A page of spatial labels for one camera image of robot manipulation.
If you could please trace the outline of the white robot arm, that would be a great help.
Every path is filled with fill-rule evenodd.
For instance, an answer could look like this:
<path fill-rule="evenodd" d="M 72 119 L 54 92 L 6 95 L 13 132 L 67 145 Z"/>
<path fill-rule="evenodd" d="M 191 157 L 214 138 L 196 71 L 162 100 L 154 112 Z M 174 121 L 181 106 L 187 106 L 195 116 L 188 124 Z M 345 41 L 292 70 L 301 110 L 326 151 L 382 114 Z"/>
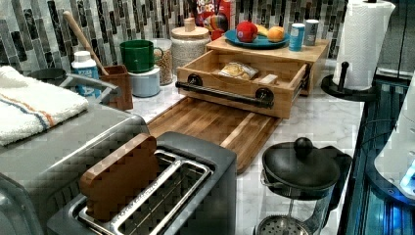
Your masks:
<path fill-rule="evenodd" d="M 415 83 L 411 78 L 396 126 L 382 152 L 374 161 L 375 169 L 404 198 L 414 201 L 415 173 Z"/>

